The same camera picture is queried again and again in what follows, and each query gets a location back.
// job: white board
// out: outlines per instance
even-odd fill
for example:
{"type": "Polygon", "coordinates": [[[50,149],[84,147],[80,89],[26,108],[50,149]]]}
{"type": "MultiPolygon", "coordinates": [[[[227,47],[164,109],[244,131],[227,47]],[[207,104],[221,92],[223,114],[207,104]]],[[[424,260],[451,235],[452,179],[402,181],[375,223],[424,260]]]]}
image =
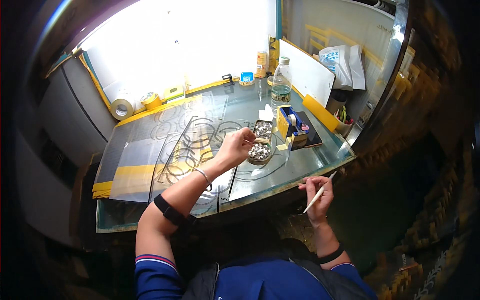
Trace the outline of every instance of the white board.
{"type": "Polygon", "coordinates": [[[292,85],[302,96],[309,94],[325,107],[332,91],[335,74],[319,61],[284,40],[280,40],[280,56],[290,58],[292,85]]]}

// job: black wristband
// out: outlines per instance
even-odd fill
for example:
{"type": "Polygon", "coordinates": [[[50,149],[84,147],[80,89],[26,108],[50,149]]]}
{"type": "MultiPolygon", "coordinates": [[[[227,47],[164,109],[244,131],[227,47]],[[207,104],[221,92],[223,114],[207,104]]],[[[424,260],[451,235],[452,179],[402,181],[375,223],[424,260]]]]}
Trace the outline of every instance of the black wristband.
{"type": "Polygon", "coordinates": [[[172,222],[173,225],[180,226],[183,224],[192,225],[196,218],[193,216],[188,216],[185,218],[181,213],[178,212],[175,208],[171,207],[165,199],[163,199],[162,194],[155,197],[153,200],[158,209],[163,213],[163,216],[172,222]]]}
{"type": "Polygon", "coordinates": [[[324,257],[319,257],[319,258],[318,258],[318,261],[319,261],[320,264],[329,263],[329,262],[331,262],[332,260],[334,260],[334,259],[336,259],[337,257],[339,257],[339,256],[343,253],[344,250],[345,250],[345,249],[343,248],[343,244],[340,243],[340,242],[338,242],[338,249],[337,249],[335,252],[333,252],[332,254],[329,254],[329,255],[327,255],[327,256],[324,256],[324,257]]]}

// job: striped sleeve cuff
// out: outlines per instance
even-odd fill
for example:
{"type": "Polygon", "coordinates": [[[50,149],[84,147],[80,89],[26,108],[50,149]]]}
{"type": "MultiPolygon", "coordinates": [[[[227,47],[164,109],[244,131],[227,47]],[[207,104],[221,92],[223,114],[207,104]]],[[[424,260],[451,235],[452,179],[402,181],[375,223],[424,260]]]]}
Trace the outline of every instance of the striped sleeve cuff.
{"type": "Polygon", "coordinates": [[[175,272],[178,273],[177,267],[175,266],[175,264],[171,260],[162,256],[153,255],[153,254],[142,254],[135,258],[135,265],[137,265],[137,263],[139,262],[158,262],[161,264],[166,264],[171,268],[173,268],[175,272]]]}
{"type": "Polygon", "coordinates": [[[330,271],[333,271],[333,269],[335,269],[336,267],[341,266],[341,265],[345,265],[345,264],[349,264],[349,265],[351,265],[352,267],[355,268],[355,265],[352,264],[352,263],[342,263],[342,264],[337,264],[337,265],[333,266],[333,267],[330,269],[330,271]]]}

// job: double-sided tape roll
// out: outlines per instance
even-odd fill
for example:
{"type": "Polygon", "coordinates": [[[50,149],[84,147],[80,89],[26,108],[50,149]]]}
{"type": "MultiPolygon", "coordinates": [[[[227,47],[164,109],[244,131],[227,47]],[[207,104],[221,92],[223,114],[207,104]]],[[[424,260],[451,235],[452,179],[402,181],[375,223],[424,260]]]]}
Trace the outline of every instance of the double-sided tape roll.
{"type": "Polygon", "coordinates": [[[162,101],[160,100],[160,97],[158,96],[158,94],[155,94],[154,92],[145,94],[140,99],[140,103],[144,105],[147,110],[150,110],[162,105],[162,101]]]}
{"type": "Polygon", "coordinates": [[[290,121],[290,123],[292,123],[292,126],[295,126],[297,125],[297,118],[295,117],[295,115],[288,115],[288,120],[290,121]]]}
{"type": "Polygon", "coordinates": [[[132,95],[128,93],[119,94],[110,106],[110,113],[114,118],[120,121],[133,116],[134,111],[135,101],[132,95]]]}

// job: person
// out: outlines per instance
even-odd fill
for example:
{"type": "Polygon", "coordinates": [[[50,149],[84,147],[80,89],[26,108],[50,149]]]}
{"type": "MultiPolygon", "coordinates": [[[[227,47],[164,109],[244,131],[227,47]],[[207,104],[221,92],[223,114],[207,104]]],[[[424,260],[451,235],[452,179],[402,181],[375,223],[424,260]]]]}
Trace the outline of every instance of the person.
{"type": "Polygon", "coordinates": [[[224,266],[216,264],[184,286],[170,246],[170,235],[178,227],[173,223],[189,216],[211,181],[247,158],[254,140],[248,128],[228,134],[215,157],[202,164],[201,170],[167,188],[146,208],[136,236],[137,299],[376,299],[327,223],[333,187],[326,177],[305,178],[305,184],[299,184],[307,193],[307,203],[324,186],[321,198],[307,211],[315,233],[314,258],[298,258],[284,250],[224,266]]]}

